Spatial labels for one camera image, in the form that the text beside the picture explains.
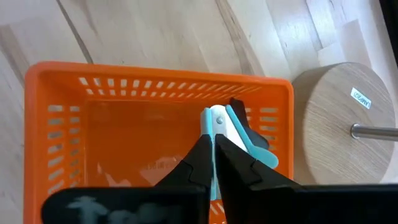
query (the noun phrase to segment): wooden floor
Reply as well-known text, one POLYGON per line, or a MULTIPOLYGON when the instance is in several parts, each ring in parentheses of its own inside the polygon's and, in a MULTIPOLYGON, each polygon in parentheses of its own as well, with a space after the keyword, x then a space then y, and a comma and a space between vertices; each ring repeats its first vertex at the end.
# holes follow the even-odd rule
MULTIPOLYGON (((22 222, 24 74, 41 60, 289 80, 359 62, 397 106, 377 0, 0 0, 0 223, 22 222)), ((398 177, 398 153, 393 161, 386 181, 398 177)))

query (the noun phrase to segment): light blue plastic piece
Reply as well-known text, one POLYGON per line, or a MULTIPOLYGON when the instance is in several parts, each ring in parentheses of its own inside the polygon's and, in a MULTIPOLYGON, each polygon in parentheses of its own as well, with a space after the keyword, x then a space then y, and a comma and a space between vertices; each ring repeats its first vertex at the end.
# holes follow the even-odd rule
POLYGON ((218 179, 216 173, 216 146, 214 140, 213 133, 213 119, 211 115, 211 110, 209 108, 205 108, 202 112, 201 116, 201 134, 208 134, 211 138, 211 163, 213 164, 213 178, 211 179, 211 189, 210 189, 210 200, 217 199, 218 190, 218 179))
POLYGON ((266 149, 255 146, 251 142, 248 134, 246 134, 241 122, 239 121, 232 107, 230 105, 227 105, 225 106, 225 109, 228 113, 229 118, 231 118, 231 121, 234 124, 236 130, 238 131, 238 134, 241 137, 244 146, 246 147, 246 149, 248 149, 248 153, 255 159, 261 161, 263 164, 269 166, 272 169, 275 169, 279 163, 278 157, 266 149))

